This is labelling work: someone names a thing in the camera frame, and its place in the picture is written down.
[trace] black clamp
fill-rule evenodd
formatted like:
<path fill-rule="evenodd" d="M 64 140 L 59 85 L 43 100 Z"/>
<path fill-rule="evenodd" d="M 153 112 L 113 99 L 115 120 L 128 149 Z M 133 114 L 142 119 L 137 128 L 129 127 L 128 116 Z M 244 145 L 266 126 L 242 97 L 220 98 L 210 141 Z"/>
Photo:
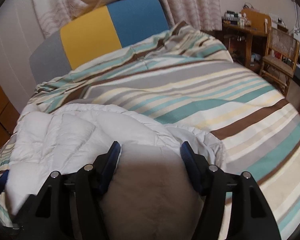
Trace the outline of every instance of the black clamp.
<path fill-rule="evenodd" d="M 77 216 L 83 240 L 108 240 L 98 201 L 107 192 L 120 154 L 114 142 L 76 173 L 53 171 L 37 196 L 30 195 L 8 229 L 0 224 L 0 240 L 73 240 L 69 194 L 75 193 Z M 193 188 L 205 203 L 192 240 L 217 240 L 223 220 L 226 192 L 232 192 L 230 225 L 226 240 L 280 240 L 271 209 L 258 184 L 247 171 L 241 175 L 223 172 L 194 154 L 188 142 L 180 148 Z M 4 189 L 0 181 L 0 193 Z"/>
<path fill-rule="evenodd" d="M 223 172 L 195 154 L 188 142 L 180 149 L 191 184 L 206 196 L 192 240 L 217 240 L 223 219 L 226 192 L 232 192 L 230 225 L 226 240 L 281 240 L 272 211 L 252 175 Z"/>

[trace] white comforter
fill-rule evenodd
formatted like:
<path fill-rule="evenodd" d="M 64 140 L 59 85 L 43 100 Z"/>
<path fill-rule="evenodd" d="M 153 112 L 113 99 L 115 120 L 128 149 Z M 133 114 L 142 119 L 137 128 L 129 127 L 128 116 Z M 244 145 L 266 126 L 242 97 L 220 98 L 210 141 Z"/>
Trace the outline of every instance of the white comforter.
<path fill-rule="evenodd" d="M 52 171 L 76 172 L 122 145 L 109 190 L 101 201 L 110 239 L 190 239 L 202 200 L 180 157 L 189 141 L 195 153 L 225 169 L 221 141 L 196 128 L 162 125 L 114 106 L 71 104 L 54 114 L 25 108 L 16 130 L 6 193 L 15 214 L 28 194 L 37 194 Z"/>

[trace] wooden chair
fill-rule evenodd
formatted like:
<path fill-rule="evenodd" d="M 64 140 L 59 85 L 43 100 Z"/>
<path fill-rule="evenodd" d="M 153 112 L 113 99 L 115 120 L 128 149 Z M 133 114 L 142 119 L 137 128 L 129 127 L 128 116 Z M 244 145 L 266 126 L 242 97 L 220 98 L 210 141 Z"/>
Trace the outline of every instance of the wooden chair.
<path fill-rule="evenodd" d="M 294 71 L 296 69 L 298 55 L 299 55 L 300 43 L 293 37 L 284 33 L 283 31 L 275 28 L 269 29 L 266 54 L 262 58 L 262 66 L 259 75 L 261 77 L 268 77 L 279 85 L 279 90 L 286 97 L 290 86 L 291 79 L 293 78 Z M 280 59 L 270 55 L 271 50 L 281 54 Z M 282 57 L 291 60 L 290 64 L 286 64 L 282 61 Z M 273 67 L 279 72 L 279 76 L 275 73 L 270 73 L 269 67 Z M 283 74 L 285 81 L 280 79 L 280 74 Z"/>

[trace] striped duvet cover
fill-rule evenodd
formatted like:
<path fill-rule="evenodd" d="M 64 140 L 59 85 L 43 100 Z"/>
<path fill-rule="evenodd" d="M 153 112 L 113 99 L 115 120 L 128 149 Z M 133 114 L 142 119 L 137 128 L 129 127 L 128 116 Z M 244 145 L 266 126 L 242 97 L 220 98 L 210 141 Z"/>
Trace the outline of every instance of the striped duvet cover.
<path fill-rule="evenodd" d="M 300 115 L 269 83 L 234 64 L 213 37 L 180 23 L 39 85 L 29 101 L 46 113 L 71 103 L 115 104 L 163 124 L 210 131 L 226 146 L 227 172 L 253 174 L 282 239 L 300 223 Z M 0 150 L 0 174 L 9 169 L 17 135 L 18 127 Z M 228 199 L 220 239 L 230 212 Z M 0 221 L 11 225 L 4 193 Z"/>

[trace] rivet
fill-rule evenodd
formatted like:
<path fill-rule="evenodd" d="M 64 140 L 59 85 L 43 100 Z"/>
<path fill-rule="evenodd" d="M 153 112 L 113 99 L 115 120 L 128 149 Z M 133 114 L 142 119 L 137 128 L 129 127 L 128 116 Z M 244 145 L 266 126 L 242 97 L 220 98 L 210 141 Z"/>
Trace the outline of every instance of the rivet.
<path fill-rule="evenodd" d="M 251 178 L 251 174 L 247 171 L 245 171 L 243 174 L 242 174 L 246 179 L 250 179 Z"/>
<path fill-rule="evenodd" d="M 84 167 L 84 170 L 85 171 L 91 171 L 93 169 L 93 165 L 92 164 L 87 164 L 87 165 L 85 165 L 85 167 Z"/>
<path fill-rule="evenodd" d="M 53 177 L 53 178 L 56 178 L 56 177 L 59 176 L 59 172 L 53 171 L 53 172 L 51 172 L 50 176 Z"/>
<path fill-rule="evenodd" d="M 218 167 L 216 165 L 210 165 L 209 170 L 212 172 L 216 172 L 218 170 Z"/>

